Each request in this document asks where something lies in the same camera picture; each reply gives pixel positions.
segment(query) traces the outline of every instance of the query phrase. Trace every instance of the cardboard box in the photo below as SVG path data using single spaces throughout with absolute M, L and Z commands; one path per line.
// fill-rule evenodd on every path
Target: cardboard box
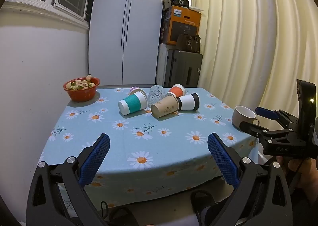
M 198 35 L 201 13 L 185 7 L 171 6 L 163 13 L 160 42 L 176 45 L 179 34 Z

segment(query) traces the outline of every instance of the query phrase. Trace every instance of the textured blue pad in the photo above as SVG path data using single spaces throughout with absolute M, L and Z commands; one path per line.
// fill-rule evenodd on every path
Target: textured blue pad
M 271 119 L 271 120 L 279 119 L 279 116 L 277 115 L 276 112 L 274 112 L 274 111 L 272 111 L 272 110 L 268 110 L 268 109 L 263 108 L 263 107 L 257 107 L 257 108 L 255 109 L 255 113 L 256 113 L 257 115 L 266 117 L 266 118 Z
M 84 187 L 93 181 L 94 176 L 109 151 L 109 147 L 109 136 L 105 135 L 81 166 L 79 177 L 79 184 L 81 187 Z
M 239 184 L 238 168 L 227 154 L 222 144 L 213 134 L 209 135 L 208 148 L 225 181 L 229 185 L 232 185 L 234 188 L 236 188 Z

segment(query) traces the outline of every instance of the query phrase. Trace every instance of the person's hand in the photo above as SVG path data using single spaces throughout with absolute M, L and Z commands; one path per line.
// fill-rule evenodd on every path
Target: person's hand
M 290 170 L 296 172 L 302 161 L 300 159 L 292 159 L 288 164 L 284 164 L 283 157 L 277 156 L 276 159 L 281 165 L 284 174 L 286 174 L 287 166 Z M 316 160 L 304 160 L 298 172 L 301 173 L 301 177 L 296 187 L 303 189 L 308 200 L 313 204 L 318 197 L 318 170 L 316 167 Z

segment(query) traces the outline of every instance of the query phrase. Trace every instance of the metal screw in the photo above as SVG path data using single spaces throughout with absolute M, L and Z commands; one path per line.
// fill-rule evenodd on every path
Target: metal screw
M 45 166 L 45 162 L 41 161 L 38 166 L 39 166 L 39 168 L 43 168 Z
M 75 157 L 69 157 L 67 159 L 67 163 L 73 163 L 75 161 Z
M 279 168 L 279 167 L 280 167 L 279 163 L 276 162 L 276 161 L 273 162 L 273 166 L 274 166 L 275 168 Z
M 244 157 L 242 160 L 243 160 L 243 162 L 246 163 L 246 164 L 251 163 L 251 160 L 250 160 L 248 157 Z

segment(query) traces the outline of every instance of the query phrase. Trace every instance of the light blue tablecloth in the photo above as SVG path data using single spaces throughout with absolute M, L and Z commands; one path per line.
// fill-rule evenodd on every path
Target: light blue tablecloth
M 213 132 L 241 157 L 250 155 L 257 162 L 256 139 L 235 129 L 233 110 L 206 90 L 187 89 L 187 94 L 199 95 L 199 110 L 159 119 L 149 108 L 123 116 L 117 103 L 128 92 L 98 89 L 92 101 L 70 102 L 41 156 L 49 165 L 59 164 L 78 156 L 101 133 L 108 134 L 110 150 L 91 185 L 85 187 L 98 209 L 101 201 L 112 207 L 160 198 L 221 175 L 207 148 L 207 137 Z

